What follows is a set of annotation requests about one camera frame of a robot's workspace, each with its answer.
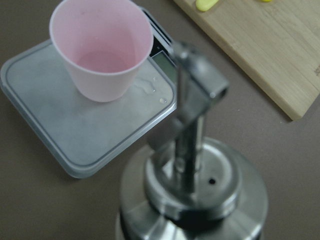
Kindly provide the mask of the digital kitchen scale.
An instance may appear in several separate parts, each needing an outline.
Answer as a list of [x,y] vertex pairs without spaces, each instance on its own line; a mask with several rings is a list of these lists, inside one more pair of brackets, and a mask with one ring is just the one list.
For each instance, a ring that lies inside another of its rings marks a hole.
[[62,58],[46,40],[4,63],[3,93],[73,178],[94,175],[176,108],[172,39],[146,16],[153,48],[134,82],[117,100],[96,102],[73,84]]

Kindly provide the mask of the yellow plastic knife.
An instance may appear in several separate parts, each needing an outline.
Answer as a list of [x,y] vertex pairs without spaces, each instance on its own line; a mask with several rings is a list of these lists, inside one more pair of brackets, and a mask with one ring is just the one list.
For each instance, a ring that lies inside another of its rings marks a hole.
[[219,0],[196,0],[195,7],[201,12],[206,12],[210,10],[214,5],[216,5]]

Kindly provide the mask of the glass sauce bottle steel spout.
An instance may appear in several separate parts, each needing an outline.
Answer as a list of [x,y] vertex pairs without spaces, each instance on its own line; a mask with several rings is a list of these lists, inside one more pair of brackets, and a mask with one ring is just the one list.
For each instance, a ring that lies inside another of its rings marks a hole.
[[195,47],[174,42],[176,110],[129,160],[120,184],[118,240],[262,240],[265,183],[250,161],[204,136],[228,81]]

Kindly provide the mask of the pink plastic cup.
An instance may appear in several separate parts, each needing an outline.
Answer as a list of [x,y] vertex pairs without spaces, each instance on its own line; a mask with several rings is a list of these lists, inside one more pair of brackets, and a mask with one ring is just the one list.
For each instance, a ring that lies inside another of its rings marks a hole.
[[154,42],[147,16],[130,0],[64,0],[49,34],[79,92],[101,103],[127,91]]

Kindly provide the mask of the wooden cutting board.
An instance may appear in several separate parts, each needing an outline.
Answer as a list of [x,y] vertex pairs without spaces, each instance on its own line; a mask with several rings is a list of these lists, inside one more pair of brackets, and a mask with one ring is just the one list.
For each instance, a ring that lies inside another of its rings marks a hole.
[[320,93],[317,0],[220,0],[202,12],[177,5],[292,119]]

